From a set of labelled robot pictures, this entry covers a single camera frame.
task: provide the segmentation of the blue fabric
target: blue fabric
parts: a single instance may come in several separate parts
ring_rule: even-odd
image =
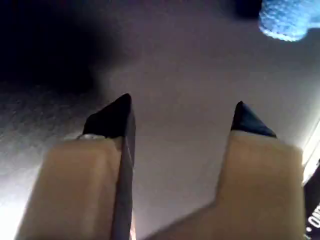
[[[320,0],[263,0],[259,28],[275,39],[298,41],[320,28]]]
[[[238,102],[235,107],[231,126],[231,131],[232,130],[277,138],[277,135],[242,101]]]

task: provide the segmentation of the blue object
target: blue object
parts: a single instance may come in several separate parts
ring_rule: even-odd
[[[320,0],[263,0],[259,28],[269,37],[298,41],[320,28]]]
[[[274,131],[268,128],[242,101],[238,102],[235,107],[231,126],[232,130],[277,138]]]

